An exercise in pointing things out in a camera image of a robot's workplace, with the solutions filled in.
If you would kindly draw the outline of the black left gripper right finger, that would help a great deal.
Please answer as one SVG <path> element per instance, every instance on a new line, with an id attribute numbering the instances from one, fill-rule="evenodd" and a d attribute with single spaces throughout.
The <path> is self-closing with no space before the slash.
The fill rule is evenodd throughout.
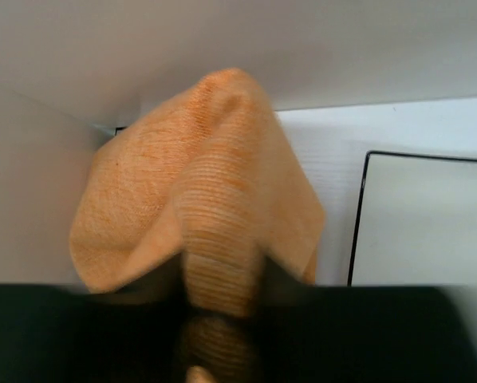
<path id="1" fill-rule="evenodd" d="M 477 382 L 477 345 L 441 286 L 315 286 L 262 255 L 254 382 Z"/>

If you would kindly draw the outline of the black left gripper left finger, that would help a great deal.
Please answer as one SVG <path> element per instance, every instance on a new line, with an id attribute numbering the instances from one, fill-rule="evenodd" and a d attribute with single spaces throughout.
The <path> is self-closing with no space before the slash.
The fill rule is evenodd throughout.
<path id="1" fill-rule="evenodd" d="M 0 284 L 0 382 L 182 382 L 175 256 L 110 293 Z"/>

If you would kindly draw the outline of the orange cloth placemat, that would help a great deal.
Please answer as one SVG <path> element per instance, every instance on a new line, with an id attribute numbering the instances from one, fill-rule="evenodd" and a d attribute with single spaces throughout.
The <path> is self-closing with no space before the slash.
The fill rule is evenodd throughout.
<path id="1" fill-rule="evenodd" d="M 272 254 L 314 282 L 325 213 L 258 82 L 211 73 L 100 148 L 69 235 L 92 292 L 181 253 L 193 305 L 247 316 Z"/>

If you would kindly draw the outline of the white square plate black rim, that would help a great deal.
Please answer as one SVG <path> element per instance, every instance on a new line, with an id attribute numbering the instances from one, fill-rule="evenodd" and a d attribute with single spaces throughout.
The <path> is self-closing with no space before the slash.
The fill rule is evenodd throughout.
<path id="1" fill-rule="evenodd" d="M 477 159 L 368 152 L 348 284 L 477 286 Z"/>

